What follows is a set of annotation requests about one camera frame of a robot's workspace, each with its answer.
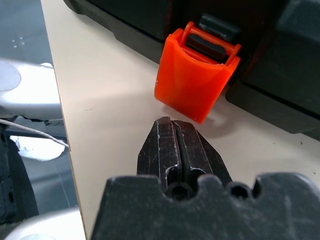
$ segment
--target floor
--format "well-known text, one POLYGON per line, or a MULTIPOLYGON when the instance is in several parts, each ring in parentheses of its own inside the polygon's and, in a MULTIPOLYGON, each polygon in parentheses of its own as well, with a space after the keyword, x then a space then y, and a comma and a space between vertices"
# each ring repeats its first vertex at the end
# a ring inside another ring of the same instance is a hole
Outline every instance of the floor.
MULTIPOLYGON (((0 58, 53 65, 40 0, 0 0, 0 58)), ((63 123, 45 126, 23 118, 20 124, 66 137, 63 123)), ((11 134, 19 135, 12 129, 11 134)), ((49 161, 23 157, 40 214, 77 205, 69 152, 49 161)))

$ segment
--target orange plastic clip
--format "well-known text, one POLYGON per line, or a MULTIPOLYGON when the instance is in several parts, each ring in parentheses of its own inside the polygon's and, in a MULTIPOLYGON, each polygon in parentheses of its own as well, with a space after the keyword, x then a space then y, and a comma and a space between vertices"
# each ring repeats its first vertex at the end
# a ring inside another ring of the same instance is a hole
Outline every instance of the orange plastic clip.
POLYGON ((236 46, 214 37, 189 22, 183 31, 170 34, 164 45, 156 77, 154 96, 159 101, 202 124, 240 61, 236 46), (195 34, 222 46, 228 56, 225 64, 185 46, 187 36, 195 34))

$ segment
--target white wire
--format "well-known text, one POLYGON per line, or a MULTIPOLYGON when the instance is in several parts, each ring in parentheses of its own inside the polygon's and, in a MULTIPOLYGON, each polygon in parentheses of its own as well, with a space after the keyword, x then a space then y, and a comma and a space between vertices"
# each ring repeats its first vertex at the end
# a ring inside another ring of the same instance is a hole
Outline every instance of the white wire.
POLYGON ((57 144, 61 144, 61 145, 65 146, 66 148, 69 148, 69 145, 66 144, 64 141, 58 140, 58 139, 54 138, 53 136, 51 136, 51 135, 49 135, 49 134, 47 134, 45 132, 38 131, 38 130, 29 128, 29 127, 26 127, 26 126, 22 126, 20 124, 16 124, 14 122, 7 121, 7 120, 4 120, 4 119, 0 119, 0 124, 5 124, 5 125, 8 125, 8 126, 11 126, 11 127, 14 127, 14 128, 26 130, 26 131, 29 131, 29 132, 32 132, 32 133, 35 133, 35 134, 39 134, 39 135, 44 136, 44 137, 46 137, 48 139, 51 139, 52 141, 56 142, 57 144))

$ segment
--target beige table surface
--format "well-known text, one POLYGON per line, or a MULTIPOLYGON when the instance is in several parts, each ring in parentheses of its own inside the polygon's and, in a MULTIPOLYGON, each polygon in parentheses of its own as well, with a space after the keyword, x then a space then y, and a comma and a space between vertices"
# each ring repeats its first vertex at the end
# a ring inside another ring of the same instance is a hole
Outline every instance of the beige table surface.
MULTIPOLYGON (((106 179, 134 175, 155 119, 188 119, 157 101, 158 65, 117 41, 62 0, 42 0, 71 162, 86 235, 92 233, 106 179)), ((235 181, 263 172, 299 172, 320 187, 320 142, 289 134, 221 96, 197 129, 235 181)))

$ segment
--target white desk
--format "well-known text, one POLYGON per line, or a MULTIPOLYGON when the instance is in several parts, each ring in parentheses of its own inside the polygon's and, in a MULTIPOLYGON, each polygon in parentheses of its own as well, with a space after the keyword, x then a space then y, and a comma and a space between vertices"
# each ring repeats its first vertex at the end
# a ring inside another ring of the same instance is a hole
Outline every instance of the white desk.
MULTIPOLYGON (((158 65, 73 13, 62 0, 42 0, 85 231, 92 233, 107 178, 134 175, 155 119, 188 121, 154 98, 158 65)), ((231 177, 249 186, 262 172, 299 172, 320 187, 320 142, 289 134, 226 102, 201 134, 231 177)))

